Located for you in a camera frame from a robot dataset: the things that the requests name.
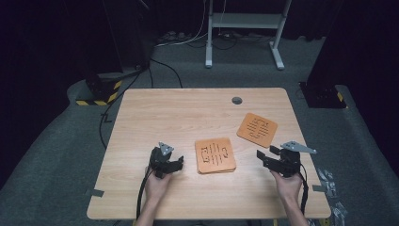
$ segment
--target white metal frame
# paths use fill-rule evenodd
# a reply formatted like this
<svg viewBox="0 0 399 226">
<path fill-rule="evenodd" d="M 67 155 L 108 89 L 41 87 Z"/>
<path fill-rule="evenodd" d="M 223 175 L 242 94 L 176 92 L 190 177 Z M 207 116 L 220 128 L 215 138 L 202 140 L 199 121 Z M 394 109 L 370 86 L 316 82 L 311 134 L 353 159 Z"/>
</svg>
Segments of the white metal frame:
<svg viewBox="0 0 399 226">
<path fill-rule="evenodd" d="M 212 29 L 214 27 L 270 28 L 277 29 L 275 40 L 270 41 L 270 49 L 279 70 L 284 69 L 278 46 L 282 29 L 287 20 L 292 0 L 286 0 L 281 14 L 214 13 L 214 0 L 209 4 L 208 40 L 206 43 L 205 67 L 212 68 Z"/>
</svg>

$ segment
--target wire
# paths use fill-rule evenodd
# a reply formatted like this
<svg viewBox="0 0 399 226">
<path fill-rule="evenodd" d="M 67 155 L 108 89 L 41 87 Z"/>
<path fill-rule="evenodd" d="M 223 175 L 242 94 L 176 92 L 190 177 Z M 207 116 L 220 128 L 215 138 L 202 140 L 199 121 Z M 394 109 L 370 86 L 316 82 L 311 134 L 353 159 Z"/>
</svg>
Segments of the wire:
<svg viewBox="0 0 399 226">
<path fill-rule="evenodd" d="M 192 44 L 189 44 L 189 43 L 187 43 L 186 45 L 188 45 L 188 46 L 190 46 L 190 47 L 192 47 L 192 48 L 199 49 L 199 48 L 203 48 L 203 47 L 205 47 L 205 46 L 206 46 L 206 41 L 205 41 L 205 44 L 203 44 L 203 45 L 201 45 L 201 46 L 194 46 L 194 45 L 192 45 Z"/>
<path fill-rule="evenodd" d="M 116 81 L 119 82 L 120 80 L 123 80 L 125 78 L 135 77 L 138 74 L 143 73 L 147 69 L 147 67 L 148 67 L 148 65 L 145 65 L 145 66 L 141 67 L 141 69 L 138 71 L 127 73 L 127 74 L 121 75 L 119 77 L 102 77 L 101 80 L 103 82 L 116 82 Z"/>
<path fill-rule="evenodd" d="M 149 162 L 149 166 L 147 167 L 146 174 L 143 178 L 143 181 L 141 182 L 140 190 L 138 191 L 138 196 L 137 196 L 137 207 L 136 207 L 136 220 L 138 220 L 138 217 L 140 217 L 140 212 L 141 212 L 141 198 L 143 197 L 143 192 L 144 188 L 146 187 L 147 180 L 149 179 L 149 176 L 153 173 L 153 169 L 151 168 L 151 162 Z"/>
<path fill-rule="evenodd" d="M 151 89 L 153 89 L 153 79 L 152 79 L 152 72 L 151 72 L 150 67 L 149 67 L 149 73 L 150 73 L 150 79 L 151 79 Z"/>
<path fill-rule="evenodd" d="M 229 50 L 229 49 L 231 49 L 232 47 L 234 47 L 237 44 L 237 39 L 234 39 L 234 40 L 235 40 L 235 42 L 232 44 L 232 46 L 229 46 L 227 48 L 220 48 L 220 47 L 216 46 L 214 43 L 212 44 L 212 46 L 215 47 L 218 50 Z"/>
<path fill-rule="evenodd" d="M 303 181 L 303 195 L 302 195 L 302 202 L 300 204 L 300 210 L 303 215 L 305 215 L 305 206 L 306 206 L 306 201 L 308 200 L 308 173 L 305 170 L 305 167 L 301 164 L 303 170 L 305 171 L 305 178 L 303 178 L 303 175 L 301 172 L 299 172 L 299 176 L 302 178 Z"/>
<path fill-rule="evenodd" d="M 196 39 L 197 39 L 197 36 L 200 34 L 200 31 L 202 30 L 203 22 L 205 21 L 205 11 L 206 11 L 206 7 L 205 7 L 205 6 L 206 6 L 206 0 L 203 1 L 202 22 L 201 22 L 201 24 L 200 24 L 199 32 L 197 33 L 197 35 L 196 35 L 193 39 L 191 39 L 191 40 L 186 40 L 186 41 L 182 41 L 182 42 L 157 44 L 157 45 L 155 45 L 155 47 L 166 46 L 166 45 L 186 44 L 186 43 L 189 43 L 189 42 L 191 42 L 191 41 L 193 41 L 193 40 L 196 40 Z"/>
<path fill-rule="evenodd" d="M 302 88 L 299 88 L 299 89 L 297 89 L 296 92 L 295 92 L 296 99 L 298 99 L 298 100 L 305 99 L 305 96 L 304 96 L 304 94 L 303 94 L 303 91 L 302 91 L 302 95 L 299 95 L 299 92 L 300 92 L 301 90 L 302 90 Z"/>
<path fill-rule="evenodd" d="M 308 173 L 306 172 L 305 167 L 301 164 L 302 169 L 305 171 L 305 180 L 308 181 Z"/>
<path fill-rule="evenodd" d="M 120 220 L 117 220 L 112 226 L 117 226 L 118 224 L 120 224 Z"/>
<path fill-rule="evenodd" d="M 265 37 L 265 36 L 243 36 L 243 37 L 239 37 L 237 39 L 240 40 L 239 42 L 243 42 L 243 43 L 247 43 L 247 42 L 262 43 L 262 42 L 270 41 L 273 38 L 274 37 Z"/>
<path fill-rule="evenodd" d="M 171 70 L 173 70 L 173 71 L 175 72 L 177 78 L 179 79 L 180 88 L 183 88 L 182 79 L 180 78 L 179 74 L 178 74 L 172 67 L 168 66 L 167 64 L 164 64 L 164 63 L 161 63 L 161 62 L 159 62 L 159 61 L 156 61 L 156 60 L 153 59 L 153 58 L 150 58 L 150 60 L 154 61 L 155 63 L 164 65 L 165 67 L 168 67 L 168 68 L 170 68 Z"/>
<path fill-rule="evenodd" d="M 141 75 L 141 73 L 139 73 L 137 76 L 136 76 L 136 78 L 133 80 L 133 82 L 131 82 L 130 84 L 129 84 L 129 86 L 117 97 L 117 98 L 115 98 L 115 100 L 108 106 L 108 108 L 106 109 L 106 111 L 102 114 L 102 117 L 101 117 L 101 120 L 100 120 L 100 126 L 99 126 L 99 134 L 100 134 L 100 140 L 101 140 L 101 142 L 102 142 L 102 144 L 103 144 L 103 147 L 106 149 L 106 144 L 105 144 L 105 142 L 104 142 L 104 138 L 103 138 L 103 132 L 102 132 L 102 127 L 103 127 L 103 121 L 104 121 L 104 119 L 107 119 L 108 118 L 108 114 L 107 114 L 107 112 L 108 112 L 108 110 L 111 108 L 111 106 L 120 98 L 120 96 L 122 96 L 123 94 L 124 94 L 124 92 L 129 88 L 129 87 L 131 87 L 133 84 L 134 84 L 134 82 L 137 80 L 137 78 Z"/>
</svg>

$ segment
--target dark background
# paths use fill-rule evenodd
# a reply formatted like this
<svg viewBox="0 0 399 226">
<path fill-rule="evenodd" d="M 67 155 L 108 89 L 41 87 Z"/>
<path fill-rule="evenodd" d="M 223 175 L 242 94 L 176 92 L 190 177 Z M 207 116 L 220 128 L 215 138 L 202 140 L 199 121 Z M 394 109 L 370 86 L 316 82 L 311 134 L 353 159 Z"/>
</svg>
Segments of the dark background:
<svg viewBox="0 0 399 226">
<path fill-rule="evenodd" d="M 117 71 L 121 64 L 120 55 L 116 53 L 119 44 L 113 39 L 107 18 L 109 14 L 95 2 L 22 0 L 1 3 L 1 90 L 5 98 L 0 111 L 3 129 L 0 186 L 39 133 L 70 104 L 66 94 L 68 87 L 86 79 L 78 66 L 82 63 L 79 60 L 83 59 L 96 73 Z M 254 0 L 244 5 L 240 0 L 228 2 L 227 12 L 269 13 L 280 12 L 283 7 L 277 0 Z M 316 77 L 320 86 L 344 84 L 349 87 L 381 152 L 398 173 L 394 161 L 399 155 L 394 142 L 395 127 L 399 125 L 396 107 L 399 82 L 394 70 L 399 65 L 395 24 L 398 4 L 395 1 L 344 1 L 338 13 L 341 2 L 294 0 L 282 36 L 285 39 L 305 36 L 307 40 L 327 37 L 315 65 L 323 70 L 312 77 Z M 197 29 L 202 19 L 202 1 L 152 3 L 152 20 L 156 20 L 158 35 L 169 30 L 198 32 L 193 27 Z M 222 3 L 215 1 L 215 11 L 222 10 Z M 78 20 L 71 17 L 85 6 L 96 8 L 87 10 Z M 86 30 L 86 34 L 79 33 L 79 20 L 92 18 L 93 12 L 100 13 L 97 16 L 102 18 L 93 27 L 100 34 L 93 35 L 90 30 Z M 140 23 L 148 23 L 140 16 L 137 15 Z M 207 16 L 202 34 L 206 27 Z M 107 60 L 90 57 L 99 53 L 112 57 Z"/>
</svg>

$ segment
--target wrist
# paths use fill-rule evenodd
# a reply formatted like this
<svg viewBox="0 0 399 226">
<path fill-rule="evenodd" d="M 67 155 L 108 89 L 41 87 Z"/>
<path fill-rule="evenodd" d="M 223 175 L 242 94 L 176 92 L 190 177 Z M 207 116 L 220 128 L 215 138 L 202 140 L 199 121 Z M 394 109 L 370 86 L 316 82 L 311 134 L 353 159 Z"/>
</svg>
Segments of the wrist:
<svg viewBox="0 0 399 226">
<path fill-rule="evenodd" d="M 159 202 L 160 202 L 160 199 L 148 198 L 146 200 L 146 205 L 148 205 L 149 207 L 157 207 Z"/>
<path fill-rule="evenodd" d="M 297 199 L 292 197 L 282 197 L 281 201 L 286 208 L 299 209 L 299 204 Z"/>
</svg>

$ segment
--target hazard tape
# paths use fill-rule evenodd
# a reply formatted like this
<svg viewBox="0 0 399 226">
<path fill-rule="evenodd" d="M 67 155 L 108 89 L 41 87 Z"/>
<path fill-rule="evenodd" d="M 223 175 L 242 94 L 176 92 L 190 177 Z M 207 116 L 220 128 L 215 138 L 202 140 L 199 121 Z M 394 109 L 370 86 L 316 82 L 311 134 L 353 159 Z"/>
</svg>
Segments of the hazard tape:
<svg viewBox="0 0 399 226">
<path fill-rule="evenodd" d="M 329 226 L 330 225 L 330 219 L 325 218 L 325 219 L 319 219 L 319 223 L 321 226 Z"/>
<path fill-rule="evenodd" d="M 337 93 L 337 96 L 338 96 L 338 100 L 340 100 L 340 102 L 342 102 L 343 101 L 343 96 L 341 95 L 340 92 Z"/>
<path fill-rule="evenodd" d="M 109 105 L 117 99 L 121 83 L 122 81 L 115 83 L 112 92 L 104 100 L 76 100 L 76 103 L 78 105 Z"/>
</svg>

